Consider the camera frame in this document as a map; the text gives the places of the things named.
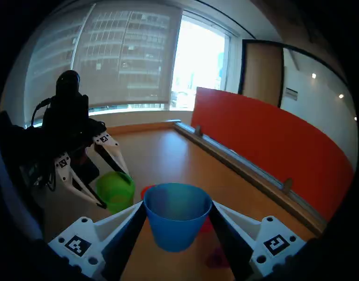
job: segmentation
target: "window blind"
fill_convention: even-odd
[[[55,95],[56,81],[70,69],[75,41],[90,7],[48,20],[32,52],[26,73],[24,91],[25,122],[31,120],[35,107],[44,99]],[[44,109],[37,113],[43,115]]]
[[[181,17],[179,8],[147,2],[98,2],[58,17],[32,54],[26,120],[71,67],[90,107],[169,103]]]

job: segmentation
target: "glass window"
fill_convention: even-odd
[[[182,17],[174,63],[170,108],[193,110],[196,87],[225,90],[228,36]]]

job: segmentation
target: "plastic cup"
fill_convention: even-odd
[[[183,184],[156,185],[143,202],[156,244],[171,252],[191,245],[212,207],[206,192]]]
[[[108,210],[118,213],[133,205],[135,184],[130,176],[109,172],[96,182],[96,193],[106,203]]]

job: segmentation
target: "red wall panel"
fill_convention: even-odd
[[[198,88],[192,127],[245,157],[329,220],[352,178],[343,151],[306,121],[270,104],[219,90]]]

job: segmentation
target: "wooden floor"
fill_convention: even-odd
[[[185,183],[205,190],[213,200],[256,220],[273,215],[303,240],[314,237],[304,225],[239,175],[172,129],[113,136],[135,181],[135,202],[148,185]],[[101,174],[109,170],[102,165]],[[50,241],[80,216],[94,222],[110,213],[59,186],[47,197],[45,238]],[[206,258],[219,246],[216,234],[199,234],[189,249],[168,253],[154,243],[146,221],[123,273],[123,280],[233,280],[229,268],[210,269]]]

